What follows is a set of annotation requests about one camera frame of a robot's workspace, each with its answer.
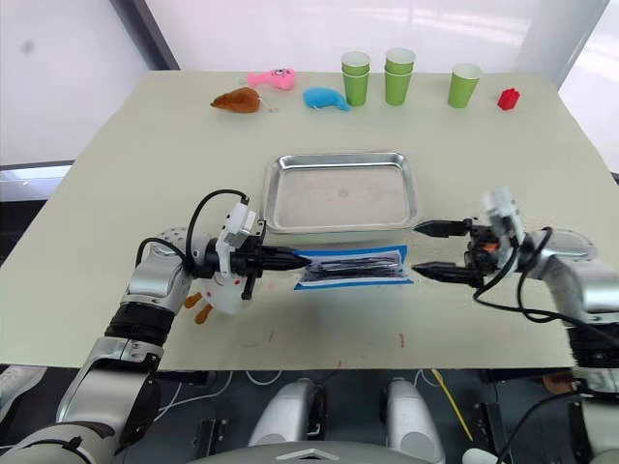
yellow cable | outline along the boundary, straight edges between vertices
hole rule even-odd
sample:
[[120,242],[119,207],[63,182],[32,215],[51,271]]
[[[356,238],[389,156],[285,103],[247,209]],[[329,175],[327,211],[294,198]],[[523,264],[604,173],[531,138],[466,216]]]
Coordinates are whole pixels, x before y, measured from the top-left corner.
[[447,396],[447,399],[449,399],[449,402],[452,403],[452,408],[454,408],[454,411],[456,412],[457,419],[460,421],[460,424],[462,425],[462,428],[464,429],[464,432],[466,432],[466,436],[472,442],[473,441],[473,435],[471,435],[471,431],[468,429],[468,426],[466,425],[466,422],[464,421],[464,418],[462,417],[462,414],[460,413],[460,410],[457,408],[456,402],[454,401],[454,398],[452,397],[452,394],[449,393],[449,390],[447,389],[447,386],[445,385],[445,382],[443,382],[443,376],[436,369],[432,369],[431,371],[432,371],[432,374],[434,374],[434,377],[436,377],[436,381],[438,382],[438,385],[440,385],[441,389],[443,389],[443,392],[445,392],[445,395]]

blue plush toy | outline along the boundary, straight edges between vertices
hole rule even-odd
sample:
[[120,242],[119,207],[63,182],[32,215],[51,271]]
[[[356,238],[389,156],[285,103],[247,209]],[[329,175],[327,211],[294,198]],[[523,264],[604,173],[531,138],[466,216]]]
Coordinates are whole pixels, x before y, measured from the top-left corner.
[[335,105],[342,111],[350,110],[350,106],[342,94],[325,87],[311,87],[303,93],[303,101],[308,108],[322,108]]

stainless steel tray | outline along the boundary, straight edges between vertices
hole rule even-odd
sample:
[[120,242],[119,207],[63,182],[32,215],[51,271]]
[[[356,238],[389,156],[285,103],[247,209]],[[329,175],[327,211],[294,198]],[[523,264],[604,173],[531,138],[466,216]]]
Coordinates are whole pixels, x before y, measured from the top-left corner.
[[403,229],[418,214],[400,153],[286,155],[269,167],[263,215],[281,234]]

black cable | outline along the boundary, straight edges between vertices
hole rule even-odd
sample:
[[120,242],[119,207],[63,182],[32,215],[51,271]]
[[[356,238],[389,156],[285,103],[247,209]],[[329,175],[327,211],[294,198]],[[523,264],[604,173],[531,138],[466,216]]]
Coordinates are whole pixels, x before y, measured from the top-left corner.
[[[546,230],[546,237],[550,237],[551,231],[550,233],[548,233],[548,231]],[[539,253],[542,252],[542,250],[544,249],[542,247],[542,244],[547,243],[547,240],[542,240],[542,242],[540,243],[540,246],[538,246],[538,248],[536,249],[536,251],[534,252],[534,254],[537,252],[538,256]],[[489,289],[491,289],[492,287],[494,287],[497,283],[499,283],[503,277],[505,277],[508,273],[508,271],[512,268],[513,264],[515,263],[516,259],[517,259],[517,254],[518,254],[518,246],[514,246],[514,249],[512,251],[512,255],[510,256],[510,259],[507,261],[507,263],[505,264],[505,266],[503,266],[503,268],[501,268],[501,270],[492,278],[492,280],[484,285],[482,288],[480,288],[479,290],[477,290],[474,294],[473,294],[473,300],[475,300],[477,303],[479,303],[480,305],[484,305],[484,306],[488,306],[488,307],[492,307],[494,309],[500,309],[502,311],[510,311],[510,312],[519,312],[521,314],[524,314],[525,317],[527,317],[527,319],[529,319],[532,322],[536,322],[536,323],[546,323],[546,322],[552,322],[552,321],[556,321],[556,320],[561,320],[564,322],[567,322],[569,324],[572,324],[575,327],[579,327],[581,329],[584,329],[585,331],[591,333],[591,334],[595,334],[597,335],[599,338],[603,338],[604,341],[608,342],[609,344],[611,344],[613,347],[618,348],[619,349],[619,340],[617,340],[615,337],[601,331],[600,329],[596,329],[595,327],[587,324],[586,322],[580,321],[579,319],[574,319],[574,317],[570,317],[570,316],[566,316],[564,314],[560,314],[558,312],[554,312],[554,311],[545,311],[542,309],[531,309],[528,307],[523,307],[523,306],[518,306],[518,307],[514,307],[514,306],[507,306],[504,304],[496,304],[496,303],[491,303],[491,302],[486,302],[484,300],[481,300],[480,297],[487,292]],[[529,267],[529,263],[531,263],[531,260],[528,261],[527,263],[527,268]],[[531,315],[537,315],[537,316],[542,316],[542,318],[533,318],[533,317],[529,317]]]
[[187,260],[191,268],[195,266],[195,261],[193,260],[193,255],[192,255],[193,229],[195,228],[197,219],[200,216],[200,212],[202,211],[202,208],[204,208],[204,205],[206,205],[207,201],[209,201],[211,198],[217,195],[223,195],[225,193],[239,195],[241,197],[241,203],[243,203],[244,205],[247,205],[250,202],[250,198],[247,195],[245,195],[239,190],[234,190],[232,188],[222,188],[219,190],[212,191],[211,193],[206,195],[204,198],[202,198],[202,200],[200,200],[200,202],[195,207],[195,210],[193,211],[192,219],[190,220],[190,225],[187,228],[187,238],[185,240],[185,254],[187,256]]
[[[544,248],[545,248],[546,244],[550,240],[550,237],[552,237],[552,227],[544,227],[542,230],[545,230],[544,238],[542,239],[542,241],[540,242],[538,247],[535,248],[535,251],[533,251],[533,254],[531,255],[531,258],[524,265],[524,270],[522,271],[522,274],[520,275],[520,279],[518,280],[518,287],[517,287],[517,290],[516,290],[516,299],[518,301],[518,307],[520,307],[522,309],[525,309],[524,308],[524,304],[522,303],[522,288],[524,287],[524,280],[528,277],[529,272],[537,264],[537,261],[540,258],[540,255],[542,254],[542,251],[544,251]],[[535,318],[531,314],[529,314],[528,312],[524,313],[524,317],[526,317],[529,321],[536,322],[536,323],[545,323],[545,322],[550,322],[550,321],[553,320],[549,316],[548,317],[542,317],[542,318]]]
[[522,419],[520,419],[520,421],[516,425],[516,428],[514,429],[514,432],[512,432],[510,439],[507,441],[507,444],[505,445],[505,447],[503,447],[503,449],[501,450],[501,453],[499,454],[499,457],[496,460],[496,464],[502,464],[503,460],[505,459],[505,456],[507,456],[508,452],[510,451],[510,448],[512,447],[512,443],[514,442],[514,439],[516,438],[518,432],[520,431],[520,428],[522,428],[526,420],[529,419],[533,413],[535,413],[538,409],[540,409],[545,404],[548,404],[552,401],[556,401],[559,399],[565,399],[565,398],[569,398],[569,397],[576,396],[576,395],[577,393],[575,391],[555,394],[554,396],[549,396],[548,398],[544,398],[541,401],[538,401],[537,403],[535,403],[533,406],[531,406],[529,410],[526,413],[524,413],[524,416],[522,416]]
[[170,248],[172,251],[174,251],[174,254],[181,258],[181,261],[183,262],[183,267],[188,267],[189,263],[187,261],[187,256],[183,254],[183,251],[181,251],[178,247],[174,246],[170,242],[167,242],[164,239],[160,239],[159,237],[148,237],[147,239],[142,240],[142,242],[139,244],[139,247],[137,248],[137,255],[135,256],[136,267],[139,265],[139,263],[142,262],[142,254],[144,254],[144,248],[151,242],[155,242],[157,244],[161,244],[165,247]]
[[496,404],[499,404],[500,403],[500,401],[499,401],[499,389],[496,386],[496,382],[492,382],[492,385],[494,386],[494,402]]
[[331,372],[329,372],[327,375],[325,375],[324,377],[316,380],[314,383],[316,385],[323,385],[325,382],[327,382],[329,379],[331,379],[331,377],[333,377],[334,375],[336,375],[338,372],[340,371],[339,368],[332,370]]

green cup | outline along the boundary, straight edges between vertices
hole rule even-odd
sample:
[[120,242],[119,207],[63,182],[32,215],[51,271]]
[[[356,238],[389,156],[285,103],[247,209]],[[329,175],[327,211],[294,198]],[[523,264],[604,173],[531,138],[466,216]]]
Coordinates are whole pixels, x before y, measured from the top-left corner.
[[349,75],[345,72],[342,74],[344,76],[344,91],[348,104],[351,106],[363,106],[366,104],[369,72],[363,75]]
[[408,48],[391,48],[387,50],[385,71],[391,74],[410,74],[417,55]]
[[454,108],[465,108],[482,76],[482,69],[470,63],[455,65],[449,86],[447,103]]
[[349,51],[341,55],[341,70],[348,75],[369,73],[369,55],[363,51]]
[[349,51],[341,56],[346,101],[362,106],[368,96],[369,56],[362,51]]
[[393,74],[388,72],[387,67],[385,67],[385,101],[388,104],[393,106],[404,104],[406,93],[408,92],[408,83],[412,74],[412,72],[408,74]]

